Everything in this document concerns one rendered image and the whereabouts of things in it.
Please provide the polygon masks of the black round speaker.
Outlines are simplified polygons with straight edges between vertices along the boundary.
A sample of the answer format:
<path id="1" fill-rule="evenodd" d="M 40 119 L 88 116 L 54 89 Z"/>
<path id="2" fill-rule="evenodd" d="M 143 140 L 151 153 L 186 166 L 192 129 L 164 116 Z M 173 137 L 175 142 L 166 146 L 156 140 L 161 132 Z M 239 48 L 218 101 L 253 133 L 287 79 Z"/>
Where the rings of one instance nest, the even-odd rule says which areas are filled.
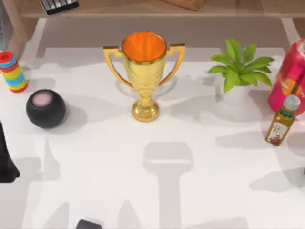
<path id="1" fill-rule="evenodd" d="M 63 122 L 66 115 L 66 104 L 57 92 L 40 89 L 28 98 L 26 114 L 34 125 L 42 129 L 51 129 Z"/>

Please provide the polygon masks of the yellow oil bottle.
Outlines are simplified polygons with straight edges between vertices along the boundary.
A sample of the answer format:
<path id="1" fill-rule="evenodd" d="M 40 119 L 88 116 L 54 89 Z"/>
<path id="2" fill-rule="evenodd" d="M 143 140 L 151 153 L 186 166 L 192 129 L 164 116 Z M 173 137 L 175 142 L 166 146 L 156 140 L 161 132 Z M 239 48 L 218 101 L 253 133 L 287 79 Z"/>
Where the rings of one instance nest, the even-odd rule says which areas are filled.
<path id="1" fill-rule="evenodd" d="M 280 146 L 286 137 L 290 127 L 295 121 L 295 111 L 301 104 L 300 99 L 293 94 L 288 95 L 283 102 L 282 107 L 276 112 L 269 130 L 266 134 L 265 141 Z"/>

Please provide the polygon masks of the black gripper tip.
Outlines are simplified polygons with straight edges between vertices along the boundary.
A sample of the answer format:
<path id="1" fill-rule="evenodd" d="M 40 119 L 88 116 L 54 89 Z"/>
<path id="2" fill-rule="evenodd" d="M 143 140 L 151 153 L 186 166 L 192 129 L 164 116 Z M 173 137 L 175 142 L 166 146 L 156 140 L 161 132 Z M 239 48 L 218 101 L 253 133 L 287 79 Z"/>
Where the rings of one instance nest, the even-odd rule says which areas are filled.
<path id="1" fill-rule="evenodd" d="M 0 183 L 12 183 L 20 177 L 7 149 L 3 126 L 0 121 Z"/>

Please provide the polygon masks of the dark grey rounded object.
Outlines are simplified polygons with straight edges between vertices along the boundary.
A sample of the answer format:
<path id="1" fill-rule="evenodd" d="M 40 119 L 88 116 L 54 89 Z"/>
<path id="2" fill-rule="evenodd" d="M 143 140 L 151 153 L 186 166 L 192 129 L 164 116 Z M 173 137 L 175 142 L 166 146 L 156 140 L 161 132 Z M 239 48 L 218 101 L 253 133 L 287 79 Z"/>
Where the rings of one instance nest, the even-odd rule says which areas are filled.
<path id="1" fill-rule="evenodd" d="M 100 224 L 81 219 L 75 229 L 102 229 Z"/>

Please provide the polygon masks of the black keyboard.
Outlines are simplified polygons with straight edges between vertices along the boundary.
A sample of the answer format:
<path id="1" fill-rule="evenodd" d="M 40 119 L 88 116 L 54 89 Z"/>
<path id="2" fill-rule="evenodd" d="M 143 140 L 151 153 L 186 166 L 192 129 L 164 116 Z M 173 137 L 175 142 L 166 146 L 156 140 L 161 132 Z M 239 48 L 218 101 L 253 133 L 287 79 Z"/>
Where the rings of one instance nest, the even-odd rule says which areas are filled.
<path id="1" fill-rule="evenodd" d="M 79 7 L 78 0 L 39 0 L 48 16 L 62 13 Z"/>

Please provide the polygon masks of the stack of coloured rings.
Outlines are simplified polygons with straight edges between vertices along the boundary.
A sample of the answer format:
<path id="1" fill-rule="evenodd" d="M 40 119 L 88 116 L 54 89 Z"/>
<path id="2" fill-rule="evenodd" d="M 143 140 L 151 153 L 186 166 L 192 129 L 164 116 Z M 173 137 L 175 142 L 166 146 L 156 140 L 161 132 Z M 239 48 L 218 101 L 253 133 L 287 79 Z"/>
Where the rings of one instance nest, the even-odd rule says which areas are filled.
<path id="1" fill-rule="evenodd" d="M 14 53 L 0 52 L 0 73 L 13 93 L 21 93 L 27 88 L 27 80 Z"/>

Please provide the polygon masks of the pink and orange can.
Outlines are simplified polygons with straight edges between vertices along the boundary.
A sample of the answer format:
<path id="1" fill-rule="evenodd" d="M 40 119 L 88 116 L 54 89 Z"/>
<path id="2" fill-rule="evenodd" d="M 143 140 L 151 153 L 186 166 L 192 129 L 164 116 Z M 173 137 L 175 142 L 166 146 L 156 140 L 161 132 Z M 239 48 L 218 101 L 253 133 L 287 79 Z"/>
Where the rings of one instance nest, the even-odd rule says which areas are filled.
<path id="1" fill-rule="evenodd" d="M 305 38 L 293 43 L 285 54 L 268 96 L 271 109 L 275 112 L 279 110 L 290 94 L 296 95 L 301 101 L 295 115 L 305 112 Z"/>

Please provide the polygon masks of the green plant in white pot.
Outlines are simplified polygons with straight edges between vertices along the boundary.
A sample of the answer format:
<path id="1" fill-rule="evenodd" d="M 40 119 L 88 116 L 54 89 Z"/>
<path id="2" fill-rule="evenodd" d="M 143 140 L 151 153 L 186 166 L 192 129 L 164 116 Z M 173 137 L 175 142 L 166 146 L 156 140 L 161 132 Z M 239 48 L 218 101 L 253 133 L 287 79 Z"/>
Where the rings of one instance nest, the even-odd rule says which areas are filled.
<path id="1" fill-rule="evenodd" d="M 257 45 L 252 43 L 243 48 L 234 38 L 225 40 L 226 50 L 210 57 L 218 65 L 211 67 L 208 73 L 220 73 L 224 79 L 220 89 L 221 100 L 228 105 L 239 105 L 248 95 L 251 86 L 259 82 L 272 86 L 269 78 L 272 57 L 255 58 Z"/>

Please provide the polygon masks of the wooden shelf unit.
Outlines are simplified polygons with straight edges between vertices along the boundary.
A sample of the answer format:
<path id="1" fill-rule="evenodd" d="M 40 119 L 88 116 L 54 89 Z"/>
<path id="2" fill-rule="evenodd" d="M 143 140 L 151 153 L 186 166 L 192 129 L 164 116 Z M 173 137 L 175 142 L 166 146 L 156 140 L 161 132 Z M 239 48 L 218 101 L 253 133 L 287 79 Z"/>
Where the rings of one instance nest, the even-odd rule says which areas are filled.
<path id="1" fill-rule="evenodd" d="M 191 11 L 162 0 L 78 0 L 63 18 L 108 17 L 276 17 L 305 18 L 305 0 L 205 0 Z"/>

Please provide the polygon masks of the gold trophy cup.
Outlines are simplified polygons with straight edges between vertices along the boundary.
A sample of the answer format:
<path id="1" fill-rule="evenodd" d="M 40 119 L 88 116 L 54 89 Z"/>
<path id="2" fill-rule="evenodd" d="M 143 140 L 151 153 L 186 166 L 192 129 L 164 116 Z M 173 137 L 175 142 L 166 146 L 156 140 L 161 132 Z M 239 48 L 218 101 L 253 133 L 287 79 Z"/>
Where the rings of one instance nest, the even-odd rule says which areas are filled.
<path id="1" fill-rule="evenodd" d="M 163 77 L 166 57 L 175 52 L 178 53 L 177 60 L 168 75 Z M 112 54 L 122 58 L 127 79 L 115 69 L 110 58 Z M 140 97 L 131 109 L 133 117 L 140 122 L 151 122 L 159 117 L 160 107 L 152 99 L 152 94 L 175 75 L 184 55 L 185 44 L 168 45 L 163 37 L 150 31 L 138 31 L 128 35 L 120 47 L 103 47 L 104 60 L 112 74 Z"/>

